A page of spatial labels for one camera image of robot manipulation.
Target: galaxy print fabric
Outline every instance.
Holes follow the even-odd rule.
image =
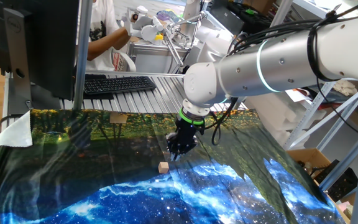
[[[2,224],[345,223],[255,111],[232,112],[219,146],[198,136],[167,174],[176,115],[126,116],[33,110],[34,145],[0,152]]]

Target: keyboard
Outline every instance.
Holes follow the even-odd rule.
[[[88,95],[95,95],[154,90],[155,88],[155,84],[149,77],[101,78],[85,80],[84,92]]]

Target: white paper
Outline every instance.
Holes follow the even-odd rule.
[[[300,93],[299,91],[296,91],[296,90],[286,90],[285,92],[288,94],[288,96],[294,102],[299,102],[299,101],[302,101],[302,100],[311,100],[310,97],[305,96],[305,95],[303,95],[302,93]]]
[[[9,125],[0,134],[0,146],[29,147],[32,146],[30,111]]]

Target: computer monitor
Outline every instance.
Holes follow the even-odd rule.
[[[72,100],[78,8],[79,0],[0,0],[0,67],[14,76],[9,114]]]

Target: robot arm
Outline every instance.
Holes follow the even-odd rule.
[[[191,150],[192,134],[203,129],[202,121],[215,103],[315,85],[308,35],[308,30],[281,35],[218,62],[191,66],[185,76],[187,99],[178,115],[178,129],[168,138],[171,153],[176,157]],[[358,18],[320,27],[317,43],[319,69],[324,74],[320,79],[358,79]]]
[[[143,6],[136,8],[133,13],[128,8],[124,18],[125,28],[130,36],[154,43],[157,33],[163,31],[163,25],[155,16],[149,17],[147,13],[148,10]]]

